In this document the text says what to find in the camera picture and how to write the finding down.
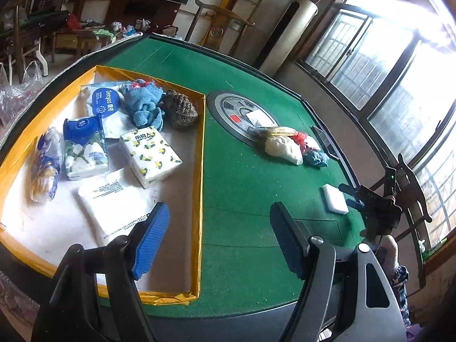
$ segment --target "white packaging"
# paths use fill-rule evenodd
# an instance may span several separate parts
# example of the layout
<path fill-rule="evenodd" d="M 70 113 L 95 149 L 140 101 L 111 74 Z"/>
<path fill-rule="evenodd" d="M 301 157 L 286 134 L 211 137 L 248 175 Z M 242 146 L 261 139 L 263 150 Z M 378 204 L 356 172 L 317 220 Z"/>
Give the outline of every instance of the white packaging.
<path fill-rule="evenodd" d="M 81 87 L 81 96 L 86 99 L 87 114 L 100 114 L 104 137 L 118 139 L 123 133 L 136 130 L 128 114 L 124 95 L 120 88 L 127 81 L 101 82 Z"/>
<path fill-rule="evenodd" d="M 264 143 L 264 151 L 273 157 L 284 158 L 297 166 L 302 164 L 301 149 L 288 136 L 268 137 Z"/>
<path fill-rule="evenodd" d="M 329 184 L 323 185 L 323 191 L 330 211 L 341 215 L 348 213 L 348 207 L 343 192 Z"/>
<path fill-rule="evenodd" d="M 141 191 L 129 167 L 90 179 L 79 188 L 78 195 L 94 222 L 100 245 L 128 235 L 136 223 L 147 219 L 155 201 L 144 199 Z"/>
<path fill-rule="evenodd" d="M 164 179 L 182 164 L 176 152 L 153 126 L 123 134 L 120 143 L 144 188 L 152 181 Z"/>

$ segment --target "folded cloth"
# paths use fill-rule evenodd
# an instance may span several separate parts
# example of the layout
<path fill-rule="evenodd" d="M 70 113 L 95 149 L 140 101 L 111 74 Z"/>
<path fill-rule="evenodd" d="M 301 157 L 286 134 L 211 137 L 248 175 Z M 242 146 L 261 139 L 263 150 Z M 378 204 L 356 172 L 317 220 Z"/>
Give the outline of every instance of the folded cloth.
<path fill-rule="evenodd" d="M 109 36 L 111 38 L 111 40 L 114 38 L 114 34 L 105 29 L 97 29 L 92 32 L 93 32 L 93 34 L 97 34 L 98 36 Z"/>
<path fill-rule="evenodd" d="M 157 104 L 163 95 L 163 89 L 152 82 L 146 83 L 144 80 L 137 80 L 136 83 L 140 86 L 134 86 L 130 90 L 124 89 L 127 111 L 137 128 L 154 126 L 161 131 L 165 112 Z"/>
<path fill-rule="evenodd" d="M 315 167 L 327 167 L 329 161 L 329 157 L 326 155 L 326 153 L 316 152 L 314 150 L 304 153 L 302 155 L 302 159 L 311 166 Z"/>

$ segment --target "white wet wipes package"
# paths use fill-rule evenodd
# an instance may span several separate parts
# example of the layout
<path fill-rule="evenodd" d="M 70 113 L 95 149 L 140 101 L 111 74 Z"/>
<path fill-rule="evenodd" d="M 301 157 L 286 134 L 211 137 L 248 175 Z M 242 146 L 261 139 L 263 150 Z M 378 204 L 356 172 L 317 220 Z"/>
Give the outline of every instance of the white wet wipes package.
<path fill-rule="evenodd" d="M 120 88 L 127 81 L 100 82 L 81 86 L 81 95 L 86 99 L 87 114 L 100 114 L 104 137 L 118 139 L 120 135 L 136 130 L 126 110 L 125 99 Z"/>
<path fill-rule="evenodd" d="M 255 127 L 274 127 L 277 126 L 261 109 L 251 111 L 246 114 L 249 121 Z"/>
<path fill-rule="evenodd" d="M 144 199 L 143 188 L 131 168 L 90 179 L 78 194 L 93 220 L 97 242 L 106 245 L 119 235 L 128 235 L 154 208 L 154 199 Z"/>
<path fill-rule="evenodd" d="M 323 191 L 330 211 L 340 213 L 341 215 L 348 213 L 343 192 L 329 184 L 323 185 Z"/>

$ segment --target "tissue box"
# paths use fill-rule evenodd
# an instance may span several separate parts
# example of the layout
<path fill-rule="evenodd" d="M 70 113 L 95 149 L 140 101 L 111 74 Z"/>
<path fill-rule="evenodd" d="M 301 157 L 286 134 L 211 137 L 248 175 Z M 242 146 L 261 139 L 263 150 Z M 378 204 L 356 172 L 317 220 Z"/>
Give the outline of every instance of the tissue box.
<path fill-rule="evenodd" d="M 120 143 L 144 188 L 154 180 L 164 179 L 182 164 L 179 156 L 153 126 L 123 134 Z"/>

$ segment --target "green felt table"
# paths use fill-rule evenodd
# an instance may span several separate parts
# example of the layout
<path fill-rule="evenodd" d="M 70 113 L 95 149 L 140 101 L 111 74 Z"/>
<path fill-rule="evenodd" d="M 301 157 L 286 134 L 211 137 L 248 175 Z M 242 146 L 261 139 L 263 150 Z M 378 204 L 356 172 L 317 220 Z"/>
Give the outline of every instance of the green felt table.
<path fill-rule="evenodd" d="M 303 104 L 248 71 L 172 42 L 141 40 L 106 65 L 134 70 L 208 94 L 239 92 L 283 126 L 314 136 Z M 145 306 L 150 315 L 211 317 L 271 309 L 295 301 L 302 282 L 291 273 L 269 223 L 272 203 L 282 201 L 311 233 L 334 245 L 354 247 L 361 215 L 330 212 L 321 187 L 347 183 L 339 162 L 327 168 L 295 166 L 237 140 L 206 113 L 203 171 L 201 296 L 189 306 Z"/>

